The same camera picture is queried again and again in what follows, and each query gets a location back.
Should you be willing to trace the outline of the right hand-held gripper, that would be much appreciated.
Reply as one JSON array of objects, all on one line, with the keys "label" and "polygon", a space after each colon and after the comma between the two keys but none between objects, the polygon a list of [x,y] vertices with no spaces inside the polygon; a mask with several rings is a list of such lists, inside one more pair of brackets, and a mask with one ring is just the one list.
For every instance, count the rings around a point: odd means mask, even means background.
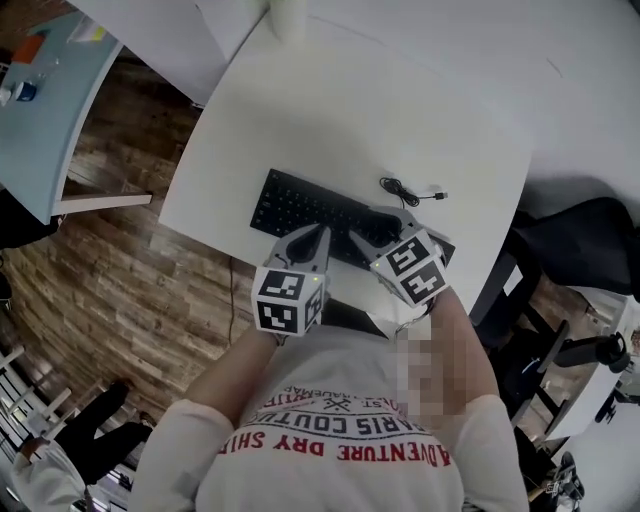
[{"label": "right hand-held gripper", "polygon": [[406,208],[370,206],[374,243],[350,230],[349,238],[387,289],[412,308],[426,305],[449,287],[444,253]]}]

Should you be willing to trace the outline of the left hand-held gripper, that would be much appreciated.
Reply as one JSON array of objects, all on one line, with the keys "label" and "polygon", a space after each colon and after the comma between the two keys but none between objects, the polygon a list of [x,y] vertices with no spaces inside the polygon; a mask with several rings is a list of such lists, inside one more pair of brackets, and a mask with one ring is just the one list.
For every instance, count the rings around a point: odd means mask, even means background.
[{"label": "left hand-held gripper", "polygon": [[281,237],[270,259],[256,268],[251,303],[256,327],[304,336],[319,323],[327,299],[331,229],[319,224]]}]

